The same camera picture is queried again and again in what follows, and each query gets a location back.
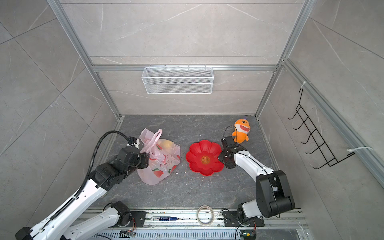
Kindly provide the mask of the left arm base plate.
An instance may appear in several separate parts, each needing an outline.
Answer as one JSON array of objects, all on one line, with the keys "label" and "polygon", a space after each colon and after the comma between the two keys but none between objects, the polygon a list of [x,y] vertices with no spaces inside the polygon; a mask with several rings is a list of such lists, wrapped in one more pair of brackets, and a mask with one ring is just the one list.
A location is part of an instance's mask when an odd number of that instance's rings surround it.
[{"label": "left arm base plate", "polygon": [[146,220],[147,212],[133,211],[130,216],[125,216],[121,223],[118,224],[120,228],[143,228]]}]

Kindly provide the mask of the pink plastic bag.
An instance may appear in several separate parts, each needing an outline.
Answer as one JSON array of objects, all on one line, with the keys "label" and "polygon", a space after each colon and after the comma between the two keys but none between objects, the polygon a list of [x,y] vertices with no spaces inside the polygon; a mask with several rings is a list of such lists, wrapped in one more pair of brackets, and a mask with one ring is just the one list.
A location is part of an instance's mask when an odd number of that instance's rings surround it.
[{"label": "pink plastic bag", "polygon": [[137,173],[144,183],[151,186],[168,177],[181,162],[180,146],[173,142],[174,147],[165,151],[158,145],[162,133],[161,129],[156,133],[144,129],[140,135],[140,141],[144,145],[140,152],[149,154],[149,166],[146,169],[138,169]]}]

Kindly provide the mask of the red flower-shaped plate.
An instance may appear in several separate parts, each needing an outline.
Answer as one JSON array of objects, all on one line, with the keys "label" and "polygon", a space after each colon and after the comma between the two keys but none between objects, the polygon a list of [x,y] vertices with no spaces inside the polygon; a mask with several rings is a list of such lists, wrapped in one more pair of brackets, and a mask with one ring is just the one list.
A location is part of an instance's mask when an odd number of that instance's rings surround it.
[{"label": "red flower-shaped plate", "polygon": [[219,161],[221,152],[219,144],[202,140],[190,146],[186,160],[193,172],[208,177],[224,169],[224,164]]}]

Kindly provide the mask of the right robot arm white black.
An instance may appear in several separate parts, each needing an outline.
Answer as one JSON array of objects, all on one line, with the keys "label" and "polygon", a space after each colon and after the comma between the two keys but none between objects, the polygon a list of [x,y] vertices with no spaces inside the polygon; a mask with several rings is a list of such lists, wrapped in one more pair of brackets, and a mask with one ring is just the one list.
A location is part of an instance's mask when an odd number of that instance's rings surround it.
[{"label": "right robot arm white black", "polygon": [[240,223],[245,224],[254,218],[280,217],[282,213],[295,209],[291,187],[283,171],[262,164],[233,137],[222,138],[222,145],[219,161],[228,169],[241,167],[256,183],[256,198],[238,206]]}]

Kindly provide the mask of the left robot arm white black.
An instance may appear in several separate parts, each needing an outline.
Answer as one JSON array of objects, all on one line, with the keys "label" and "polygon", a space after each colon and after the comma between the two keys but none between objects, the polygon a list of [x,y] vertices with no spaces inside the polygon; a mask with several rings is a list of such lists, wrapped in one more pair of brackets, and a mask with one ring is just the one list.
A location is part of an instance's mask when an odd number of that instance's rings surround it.
[{"label": "left robot arm white black", "polygon": [[125,227],[133,222],[130,209],[121,201],[112,203],[96,217],[76,226],[75,220],[96,200],[137,169],[149,165],[149,155],[141,153],[136,145],[129,145],[109,162],[97,166],[66,203],[54,213],[33,226],[23,227],[16,234],[17,240],[75,240],[87,239],[97,232],[118,225]]}]

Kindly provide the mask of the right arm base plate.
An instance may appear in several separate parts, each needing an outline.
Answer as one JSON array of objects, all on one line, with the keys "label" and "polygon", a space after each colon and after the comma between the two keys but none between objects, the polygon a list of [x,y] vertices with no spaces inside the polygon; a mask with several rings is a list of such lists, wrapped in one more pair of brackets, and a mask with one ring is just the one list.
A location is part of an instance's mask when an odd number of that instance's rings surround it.
[{"label": "right arm base plate", "polygon": [[240,225],[249,227],[264,227],[264,219],[262,216],[256,216],[253,218],[246,217],[240,211],[230,211],[228,209],[221,210],[221,214],[224,219],[225,227],[239,227]]}]

